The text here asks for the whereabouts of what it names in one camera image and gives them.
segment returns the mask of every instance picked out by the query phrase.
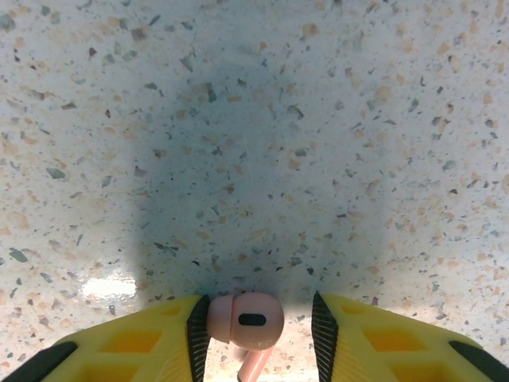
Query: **speckled countertop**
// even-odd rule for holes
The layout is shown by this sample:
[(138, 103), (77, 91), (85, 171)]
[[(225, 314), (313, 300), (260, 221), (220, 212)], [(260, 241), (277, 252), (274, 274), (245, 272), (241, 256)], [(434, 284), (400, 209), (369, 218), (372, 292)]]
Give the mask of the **speckled countertop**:
[[(509, 362), (509, 2), (3, 0), (0, 376), (78, 329), (313, 292)], [(212, 344), (208, 380), (239, 353)]]

